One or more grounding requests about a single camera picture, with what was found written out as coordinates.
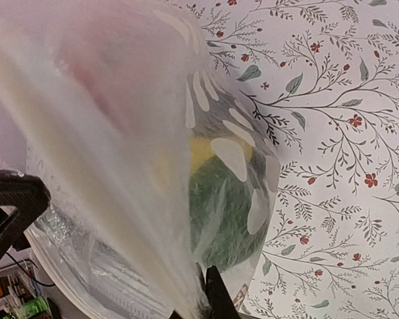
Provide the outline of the clear dotted zip bag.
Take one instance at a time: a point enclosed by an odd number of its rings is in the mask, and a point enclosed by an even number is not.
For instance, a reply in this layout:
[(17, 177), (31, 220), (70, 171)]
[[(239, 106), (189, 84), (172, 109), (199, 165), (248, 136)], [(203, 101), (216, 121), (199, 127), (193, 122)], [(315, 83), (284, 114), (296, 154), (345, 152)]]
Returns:
[[(215, 76), (195, 17), (175, 5), (0, 1), (0, 109), (0, 172), (36, 176), (50, 193), (24, 232), (90, 318), (194, 310), (196, 263), (204, 277), (209, 267), (191, 248), (191, 136), (211, 139), (242, 182), (263, 162), (271, 220), (276, 150)], [(224, 136), (247, 142), (251, 159)], [(261, 249), (219, 271), (238, 313)]]

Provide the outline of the green toy vegetable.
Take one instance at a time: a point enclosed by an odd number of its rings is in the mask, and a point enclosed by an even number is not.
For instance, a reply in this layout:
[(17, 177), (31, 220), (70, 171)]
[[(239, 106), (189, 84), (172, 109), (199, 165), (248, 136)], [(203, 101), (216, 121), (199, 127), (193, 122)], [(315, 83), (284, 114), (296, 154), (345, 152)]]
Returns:
[(263, 162), (247, 172), (242, 182), (213, 156), (190, 177), (191, 248), (206, 268), (225, 272), (263, 247), (270, 220)]

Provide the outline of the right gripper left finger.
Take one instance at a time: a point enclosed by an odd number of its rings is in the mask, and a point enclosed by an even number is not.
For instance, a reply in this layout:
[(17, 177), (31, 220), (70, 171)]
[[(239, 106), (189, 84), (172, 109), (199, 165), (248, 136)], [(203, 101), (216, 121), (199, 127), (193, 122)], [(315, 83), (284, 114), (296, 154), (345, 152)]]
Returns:
[(199, 263), (196, 263), (196, 276), (199, 283), (199, 288), (201, 291), (200, 298), (194, 306), (194, 310), (189, 310), (186, 314), (184, 311), (179, 312), (173, 310), (171, 313), (171, 318), (206, 318), (206, 287), (205, 287), (205, 277), (203, 270)]

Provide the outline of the yellow toy pear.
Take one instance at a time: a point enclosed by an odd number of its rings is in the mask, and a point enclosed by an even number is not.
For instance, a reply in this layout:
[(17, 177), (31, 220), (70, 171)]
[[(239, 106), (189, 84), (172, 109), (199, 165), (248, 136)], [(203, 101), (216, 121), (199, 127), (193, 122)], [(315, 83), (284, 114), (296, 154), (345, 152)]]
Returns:
[[(244, 140), (237, 136), (224, 136), (223, 138), (237, 142), (250, 160), (252, 157), (253, 148)], [(208, 159), (215, 155), (211, 148), (211, 139), (201, 136), (191, 136), (189, 138), (191, 151), (191, 168), (190, 174), (193, 175)]]

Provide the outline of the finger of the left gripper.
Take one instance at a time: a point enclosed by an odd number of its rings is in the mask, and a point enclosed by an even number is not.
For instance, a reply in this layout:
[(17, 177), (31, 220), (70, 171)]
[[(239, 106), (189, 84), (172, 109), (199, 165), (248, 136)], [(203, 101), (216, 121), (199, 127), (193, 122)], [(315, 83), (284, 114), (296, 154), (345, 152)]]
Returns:
[(49, 203), (49, 190), (40, 178), (0, 172), (0, 260)]

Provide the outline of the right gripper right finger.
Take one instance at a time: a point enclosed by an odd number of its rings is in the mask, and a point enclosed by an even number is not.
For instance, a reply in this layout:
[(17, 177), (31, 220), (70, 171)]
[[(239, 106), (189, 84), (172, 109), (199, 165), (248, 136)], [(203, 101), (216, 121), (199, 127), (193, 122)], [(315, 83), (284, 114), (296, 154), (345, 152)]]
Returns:
[(216, 266), (211, 266), (206, 271), (205, 295), (210, 307), (206, 318), (241, 319)]

